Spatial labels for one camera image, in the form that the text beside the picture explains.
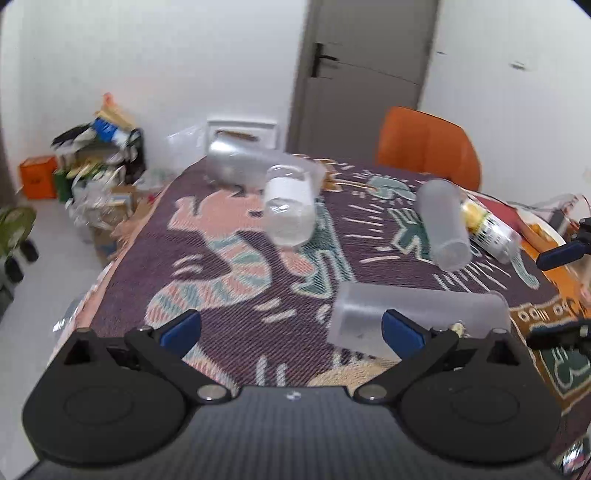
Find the tall frosted plastic cup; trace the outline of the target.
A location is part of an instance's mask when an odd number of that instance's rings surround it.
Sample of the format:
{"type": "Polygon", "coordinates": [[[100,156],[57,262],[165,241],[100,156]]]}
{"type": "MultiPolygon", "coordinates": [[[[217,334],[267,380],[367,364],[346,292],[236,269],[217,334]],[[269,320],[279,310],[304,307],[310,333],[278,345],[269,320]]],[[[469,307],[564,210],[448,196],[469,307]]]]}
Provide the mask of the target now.
{"type": "Polygon", "coordinates": [[[472,251],[458,186],[443,179],[424,183],[417,193],[416,210],[426,231],[432,261],[446,272],[466,267],[472,251]]]}

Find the white bowl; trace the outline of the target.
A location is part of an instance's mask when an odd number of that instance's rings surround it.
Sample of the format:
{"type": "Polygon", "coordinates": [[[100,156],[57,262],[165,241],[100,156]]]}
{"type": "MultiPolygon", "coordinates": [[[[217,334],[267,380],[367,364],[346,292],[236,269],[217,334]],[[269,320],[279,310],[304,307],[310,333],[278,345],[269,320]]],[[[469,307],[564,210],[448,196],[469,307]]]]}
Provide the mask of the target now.
{"type": "Polygon", "coordinates": [[[518,228],[521,236],[538,252],[562,246],[566,241],[545,220],[536,214],[517,208],[518,228]]]}

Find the small orange fruits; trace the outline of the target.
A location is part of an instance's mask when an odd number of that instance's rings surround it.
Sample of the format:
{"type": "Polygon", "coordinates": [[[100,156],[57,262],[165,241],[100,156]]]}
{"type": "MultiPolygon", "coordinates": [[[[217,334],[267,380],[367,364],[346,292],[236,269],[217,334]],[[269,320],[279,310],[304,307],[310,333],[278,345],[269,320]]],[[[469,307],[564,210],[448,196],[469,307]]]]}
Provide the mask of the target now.
{"type": "Polygon", "coordinates": [[[552,240],[552,237],[542,228],[540,224],[530,224],[529,228],[540,238],[544,238],[546,241],[552,240]]]}

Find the patterned woven table cloth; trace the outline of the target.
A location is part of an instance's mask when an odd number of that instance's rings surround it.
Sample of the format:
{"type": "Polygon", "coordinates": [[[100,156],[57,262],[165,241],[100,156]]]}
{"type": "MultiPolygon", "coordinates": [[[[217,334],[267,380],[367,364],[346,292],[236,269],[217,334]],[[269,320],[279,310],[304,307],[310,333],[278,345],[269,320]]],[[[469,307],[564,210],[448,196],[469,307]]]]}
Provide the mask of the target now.
{"type": "Polygon", "coordinates": [[[63,322],[63,334],[89,327],[119,337],[195,309],[201,337],[185,360],[230,389],[356,388],[389,362],[329,344],[332,304],[345,281],[496,292],[507,301],[519,338],[542,323],[589,315],[570,273],[538,270],[529,245],[510,265],[475,249],[458,272],[436,267],[414,208],[426,175],[335,160],[325,167],[315,235],[294,251],[277,249],[264,233],[259,195],[217,188],[204,163],[188,167],[63,322]]]}

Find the orange leather chair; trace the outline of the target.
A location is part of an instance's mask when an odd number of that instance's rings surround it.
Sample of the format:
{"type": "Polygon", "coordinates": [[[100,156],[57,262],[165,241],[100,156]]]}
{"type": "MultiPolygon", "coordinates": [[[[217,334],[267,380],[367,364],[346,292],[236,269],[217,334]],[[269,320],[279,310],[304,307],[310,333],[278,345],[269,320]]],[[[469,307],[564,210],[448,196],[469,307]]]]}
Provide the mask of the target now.
{"type": "Polygon", "coordinates": [[[388,111],[377,163],[433,174],[473,191],[481,187],[481,163],[467,133],[452,122],[409,108],[388,111]]]}

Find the green round stool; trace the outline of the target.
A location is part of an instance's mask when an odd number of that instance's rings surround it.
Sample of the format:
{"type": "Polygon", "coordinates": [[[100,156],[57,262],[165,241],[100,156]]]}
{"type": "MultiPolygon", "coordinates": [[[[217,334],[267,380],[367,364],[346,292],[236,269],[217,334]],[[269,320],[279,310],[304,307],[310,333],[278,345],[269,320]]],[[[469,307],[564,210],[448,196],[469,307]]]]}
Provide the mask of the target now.
{"type": "Polygon", "coordinates": [[[9,256],[33,229],[36,211],[30,206],[2,207],[0,215],[0,249],[3,257],[9,256]]]}

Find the white label clear jar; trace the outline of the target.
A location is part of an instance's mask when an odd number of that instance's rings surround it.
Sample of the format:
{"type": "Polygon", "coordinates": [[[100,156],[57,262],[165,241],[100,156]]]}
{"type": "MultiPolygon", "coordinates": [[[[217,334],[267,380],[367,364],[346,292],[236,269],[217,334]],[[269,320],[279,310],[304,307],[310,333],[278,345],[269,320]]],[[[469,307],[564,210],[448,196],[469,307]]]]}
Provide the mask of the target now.
{"type": "Polygon", "coordinates": [[[267,170],[263,226],[280,248],[294,249],[310,241],[315,231],[315,190],[308,172],[290,165],[267,170]]]}

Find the cluttered shelf pile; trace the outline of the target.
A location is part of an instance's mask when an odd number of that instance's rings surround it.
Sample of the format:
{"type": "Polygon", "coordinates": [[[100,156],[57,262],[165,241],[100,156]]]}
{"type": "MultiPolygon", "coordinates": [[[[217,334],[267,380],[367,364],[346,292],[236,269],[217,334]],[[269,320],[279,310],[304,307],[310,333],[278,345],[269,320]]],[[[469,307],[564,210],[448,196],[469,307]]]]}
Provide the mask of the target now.
{"type": "Polygon", "coordinates": [[[117,228],[136,209],[134,183],[146,170],[143,131],[105,93],[91,121],[55,137],[51,148],[58,198],[81,240],[106,264],[118,250],[117,228]]]}

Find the large frosted plastic container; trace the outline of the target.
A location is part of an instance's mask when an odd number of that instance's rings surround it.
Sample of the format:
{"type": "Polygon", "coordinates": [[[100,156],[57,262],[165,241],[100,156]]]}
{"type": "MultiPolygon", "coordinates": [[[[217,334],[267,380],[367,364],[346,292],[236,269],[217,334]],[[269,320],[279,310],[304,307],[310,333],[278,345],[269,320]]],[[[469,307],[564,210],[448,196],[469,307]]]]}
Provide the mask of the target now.
{"type": "Polygon", "coordinates": [[[322,163],[273,149],[228,134],[218,134],[205,155],[207,178],[225,186],[239,186],[249,191],[262,190],[266,172],[276,166],[290,166],[311,178],[315,192],[322,190],[327,170],[322,163]]]}

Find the orange box on floor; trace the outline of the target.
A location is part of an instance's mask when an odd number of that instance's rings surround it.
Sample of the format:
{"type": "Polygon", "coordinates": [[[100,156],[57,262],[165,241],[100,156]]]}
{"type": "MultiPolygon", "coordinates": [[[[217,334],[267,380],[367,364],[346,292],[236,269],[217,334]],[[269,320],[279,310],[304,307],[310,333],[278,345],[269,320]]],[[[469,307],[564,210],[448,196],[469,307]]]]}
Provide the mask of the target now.
{"type": "Polygon", "coordinates": [[[57,197],[53,173],[57,169],[55,156],[29,157],[19,165],[24,196],[28,200],[49,200],[57,197]]]}

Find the white flat box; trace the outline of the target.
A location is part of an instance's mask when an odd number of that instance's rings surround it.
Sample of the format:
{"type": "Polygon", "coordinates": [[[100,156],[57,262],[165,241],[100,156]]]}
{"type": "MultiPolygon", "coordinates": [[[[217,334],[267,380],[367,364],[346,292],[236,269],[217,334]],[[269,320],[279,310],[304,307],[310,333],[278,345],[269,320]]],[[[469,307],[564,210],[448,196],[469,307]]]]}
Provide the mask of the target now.
{"type": "Polygon", "coordinates": [[[221,133],[238,136],[243,140],[256,142],[267,149],[276,149],[280,143],[280,131],[274,122],[252,120],[208,120],[205,144],[209,145],[221,133]]]}

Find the grey door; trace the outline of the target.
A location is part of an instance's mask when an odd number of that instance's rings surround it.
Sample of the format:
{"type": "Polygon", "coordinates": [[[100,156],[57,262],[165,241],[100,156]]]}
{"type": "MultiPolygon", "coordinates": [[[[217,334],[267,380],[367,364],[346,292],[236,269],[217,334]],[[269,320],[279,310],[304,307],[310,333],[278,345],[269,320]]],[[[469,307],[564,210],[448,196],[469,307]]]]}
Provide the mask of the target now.
{"type": "Polygon", "coordinates": [[[436,1],[311,1],[304,23],[287,151],[372,165],[391,107],[418,106],[436,1]],[[315,42],[339,62],[310,77],[315,42]]]}

